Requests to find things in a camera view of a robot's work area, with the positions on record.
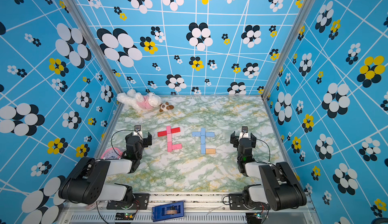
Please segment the red block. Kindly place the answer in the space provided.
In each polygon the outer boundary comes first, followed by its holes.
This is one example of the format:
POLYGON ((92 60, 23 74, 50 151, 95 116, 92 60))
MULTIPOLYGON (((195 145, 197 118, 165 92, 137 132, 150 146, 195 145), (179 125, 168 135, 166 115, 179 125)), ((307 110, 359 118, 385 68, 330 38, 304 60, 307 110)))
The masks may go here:
POLYGON ((179 133, 179 132, 180 132, 180 127, 171 129, 171 133, 172 133, 172 134, 174 134, 174 133, 179 133))
POLYGON ((164 137, 167 135, 167 131, 162 131, 157 133, 158 137, 164 137))

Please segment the wooden block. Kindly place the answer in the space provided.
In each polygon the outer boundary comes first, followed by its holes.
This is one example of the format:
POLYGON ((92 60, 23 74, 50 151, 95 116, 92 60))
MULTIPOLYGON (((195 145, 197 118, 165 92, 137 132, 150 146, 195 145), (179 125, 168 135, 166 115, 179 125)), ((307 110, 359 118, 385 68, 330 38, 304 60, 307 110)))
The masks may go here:
POLYGON ((214 149, 214 148, 206 148, 205 149, 205 154, 207 154, 207 155, 216 154, 216 149, 214 149))

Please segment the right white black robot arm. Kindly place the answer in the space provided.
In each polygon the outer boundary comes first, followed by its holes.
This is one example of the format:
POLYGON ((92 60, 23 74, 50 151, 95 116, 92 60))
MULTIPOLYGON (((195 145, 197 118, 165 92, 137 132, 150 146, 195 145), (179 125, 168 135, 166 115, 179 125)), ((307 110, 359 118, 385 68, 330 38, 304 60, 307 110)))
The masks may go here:
POLYGON ((230 143, 237 149, 237 166, 241 174, 259 178, 260 184, 244 187, 236 205, 246 209, 293 209, 307 204, 304 189, 287 162, 270 163, 253 158, 257 138, 247 131, 232 133, 230 143))

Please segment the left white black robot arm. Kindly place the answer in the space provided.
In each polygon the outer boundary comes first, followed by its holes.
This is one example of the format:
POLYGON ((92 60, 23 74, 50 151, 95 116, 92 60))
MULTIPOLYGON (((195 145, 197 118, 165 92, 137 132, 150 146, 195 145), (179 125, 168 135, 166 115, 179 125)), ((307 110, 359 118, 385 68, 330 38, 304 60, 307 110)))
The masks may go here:
POLYGON ((125 137, 126 150, 119 159, 83 157, 61 184, 58 196, 75 204, 93 204, 97 201, 115 201, 132 206, 135 197, 131 186, 106 183, 111 175, 133 173, 140 165, 143 150, 152 145, 152 135, 143 137, 133 131, 125 137))

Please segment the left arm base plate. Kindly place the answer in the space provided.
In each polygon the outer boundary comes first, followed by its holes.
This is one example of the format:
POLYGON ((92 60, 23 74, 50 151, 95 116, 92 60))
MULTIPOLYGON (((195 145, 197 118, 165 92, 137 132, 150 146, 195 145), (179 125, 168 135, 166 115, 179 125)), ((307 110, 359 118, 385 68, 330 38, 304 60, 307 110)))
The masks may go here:
POLYGON ((124 201, 109 201, 106 209, 108 210, 146 210, 149 203, 150 194, 133 194, 133 203, 127 204, 124 201))

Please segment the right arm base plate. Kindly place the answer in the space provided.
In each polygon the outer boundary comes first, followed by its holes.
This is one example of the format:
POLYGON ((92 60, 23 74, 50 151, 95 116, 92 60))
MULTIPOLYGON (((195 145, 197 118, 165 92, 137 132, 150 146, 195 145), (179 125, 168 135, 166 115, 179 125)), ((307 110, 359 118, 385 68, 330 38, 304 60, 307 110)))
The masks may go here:
POLYGON ((227 202, 230 210, 271 210, 267 203, 263 202, 248 202, 245 203, 243 194, 229 194, 227 202))

